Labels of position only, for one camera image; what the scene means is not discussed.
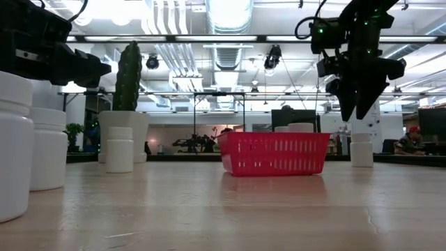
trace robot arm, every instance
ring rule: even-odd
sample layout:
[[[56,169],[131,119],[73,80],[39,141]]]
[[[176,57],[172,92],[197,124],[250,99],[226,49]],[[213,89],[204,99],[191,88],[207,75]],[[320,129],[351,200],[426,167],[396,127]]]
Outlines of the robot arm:
[[[298,35],[298,27],[314,21],[310,24],[312,52],[324,56],[317,65],[318,76],[337,76],[327,84],[326,91],[338,97],[344,121],[350,119],[355,107],[356,117],[363,119],[389,85],[387,78],[404,76],[406,62],[380,58],[382,51],[378,49],[381,29],[389,29],[394,21],[387,11],[397,1],[352,0],[339,17],[319,18],[316,14],[296,27],[296,37],[304,39],[306,36]],[[344,43],[348,43],[348,50],[341,53]],[[328,56],[326,49],[334,49],[336,55]]]
[[[110,73],[111,67],[92,54],[73,52],[66,45],[70,21],[44,6],[29,0],[0,0],[0,71],[59,86],[73,81],[86,88],[98,87],[100,77]]]

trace wooden table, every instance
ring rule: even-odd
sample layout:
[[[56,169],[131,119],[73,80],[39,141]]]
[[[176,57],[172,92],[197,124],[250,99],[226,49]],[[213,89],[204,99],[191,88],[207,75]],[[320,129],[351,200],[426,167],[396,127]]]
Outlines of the wooden table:
[[[131,174],[68,165],[0,225],[0,250],[445,250],[446,170],[327,162],[320,176],[234,178],[221,163]]]

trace camera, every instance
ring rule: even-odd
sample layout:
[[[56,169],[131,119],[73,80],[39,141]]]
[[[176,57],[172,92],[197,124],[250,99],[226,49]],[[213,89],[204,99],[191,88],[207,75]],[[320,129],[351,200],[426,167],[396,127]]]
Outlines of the camera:
[[[150,54],[148,56],[148,59],[147,59],[147,62],[146,62],[146,66],[150,70],[158,69],[158,67],[160,66],[160,62],[158,61],[156,54]]]
[[[280,58],[282,57],[282,50],[280,49],[279,45],[273,45],[270,53],[267,55],[265,64],[263,67],[265,67],[265,70],[272,70],[276,68],[276,66],[280,62]]]

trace green plant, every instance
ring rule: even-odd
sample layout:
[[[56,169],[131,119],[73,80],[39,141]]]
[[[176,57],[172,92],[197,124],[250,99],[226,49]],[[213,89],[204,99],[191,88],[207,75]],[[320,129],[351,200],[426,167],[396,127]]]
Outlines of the green plant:
[[[113,95],[114,111],[135,111],[141,80],[141,52],[138,43],[132,41],[121,54],[116,75],[116,91]]]
[[[69,147],[73,148],[76,145],[77,135],[81,132],[84,132],[84,126],[78,123],[69,123],[66,125],[65,133],[68,136]]]

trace metal frame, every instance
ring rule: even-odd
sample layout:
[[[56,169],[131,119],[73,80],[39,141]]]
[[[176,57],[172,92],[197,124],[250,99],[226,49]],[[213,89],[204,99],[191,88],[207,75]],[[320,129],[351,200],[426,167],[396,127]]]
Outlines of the metal frame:
[[[214,96],[214,97],[222,97],[222,96],[234,96],[234,99],[236,99],[235,96],[242,96],[243,97],[243,132],[246,131],[246,112],[245,112],[245,100],[246,100],[246,93],[243,92],[196,92],[193,93],[194,96],[194,135],[197,133],[197,109],[196,106],[202,101],[204,100],[207,96]],[[197,103],[197,96],[204,96],[202,99],[200,99]]]
[[[380,44],[445,44],[446,36],[381,36]],[[293,43],[310,44],[311,38],[298,40],[294,35],[73,35],[68,36],[67,43],[122,43],[128,44],[132,41],[148,44],[162,43],[215,43],[215,44],[251,44],[251,43]]]
[[[113,95],[112,92],[106,92],[106,93],[64,93],[64,92],[60,92],[58,93],[59,95],[63,96],[63,111],[66,111],[66,107],[67,105],[70,104],[70,102],[76,98],[79,95],[93,95],[93,96],[104,96],[106,99],[107,95]],[[74,95],[74,97],[72,97],[71,99],[68,100],[68,96],[70,95]],[[246,101],[246,97],[247,96],[284,96],[284,97],[291,97],[291,96],[316,96],[316,93],[303,93],[303,92],[299,92],[299,93],[245,93],[245,92],[201,92],[201,93],[192,93],[192,92],[188,92],[188,93],[180,93],[180,92],[161,92],[161,91],[155,91],[155,92],[141,92],[139,93],[139,95],[162,95],[162,96],[194,96],[194,103],[196,101],[197,96],[227,96],[227,95],[232,95],[232,96],[242,96],[243,97],[243,118],[245,119],[245,101]],[[331,96],[331,94],[329,93],[318,93],[318,96]],[[419,93],[382,93],[380,95],[381,96],[386,96],[386,97],[401,97],[401,96],[419,96],[421,98],[423,97],[428,97],[428,96],[446,96],[446,92],[440,92],[440,93],[424,93],[424,92],[419,92]]]

